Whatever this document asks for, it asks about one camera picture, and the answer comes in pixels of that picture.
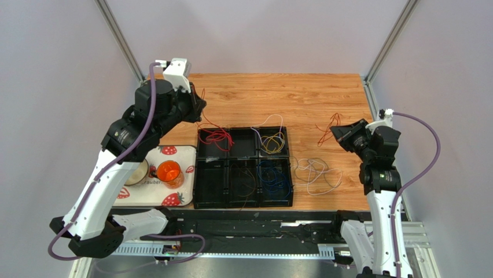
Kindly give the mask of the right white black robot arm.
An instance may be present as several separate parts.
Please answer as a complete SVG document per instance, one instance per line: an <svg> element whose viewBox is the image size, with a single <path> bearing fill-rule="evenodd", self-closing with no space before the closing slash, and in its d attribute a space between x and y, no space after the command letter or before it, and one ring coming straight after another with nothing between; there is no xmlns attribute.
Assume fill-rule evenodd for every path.
<svg viewBox="0 0 493 278"><path fill-rule="evenodd" d="M337 223L358 277L414 277L398 208L402 183L393 165L400 132L383 121L373 125L364 119L330 130L345 151L355 153L362 161L359 179L370 207L373 236L368 236L364 221L353 212L339 212Z"/></svg>

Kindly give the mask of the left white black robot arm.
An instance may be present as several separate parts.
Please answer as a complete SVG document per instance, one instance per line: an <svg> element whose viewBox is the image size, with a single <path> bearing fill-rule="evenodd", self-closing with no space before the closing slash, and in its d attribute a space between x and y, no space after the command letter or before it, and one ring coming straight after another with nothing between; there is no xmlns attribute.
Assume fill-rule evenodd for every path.
<svg viewBox="0 0 493 278"><path fill-rule="evenodd" d="M205 106L194 85L174 87L157 79L135 91L133 105L110 125L78 200L65 216L50 222L56 238L69 240L73 259L105 258L126 241L170 234L175 218L164 207L128 215L112 215L111 209L126 181L161 138L181 122L199 122Z"/></svg>

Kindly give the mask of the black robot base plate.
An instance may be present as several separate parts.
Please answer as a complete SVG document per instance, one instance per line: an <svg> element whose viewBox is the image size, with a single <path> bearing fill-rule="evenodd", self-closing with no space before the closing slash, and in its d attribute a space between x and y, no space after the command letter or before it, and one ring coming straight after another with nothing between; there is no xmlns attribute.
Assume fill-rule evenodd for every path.
<svg viewBox="0 0 493 278"><path fill-rule="evenodd" d="M172 210L163 235L200 235L205 253L318 254L319 244L343 244L344 220L369 221L356 211Z"/></svg>

